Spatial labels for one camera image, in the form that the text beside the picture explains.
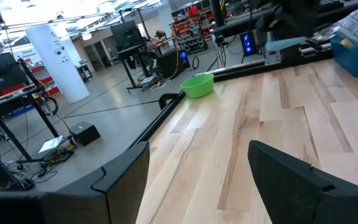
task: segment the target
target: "ceiling light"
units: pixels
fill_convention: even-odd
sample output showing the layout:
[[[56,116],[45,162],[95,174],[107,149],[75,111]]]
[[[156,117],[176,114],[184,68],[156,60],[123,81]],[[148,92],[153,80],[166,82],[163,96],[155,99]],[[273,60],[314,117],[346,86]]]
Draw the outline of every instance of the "ceiling light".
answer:
[[[92,38],[92,34],[83,34],[82,39],[83,40],[90,40]]]

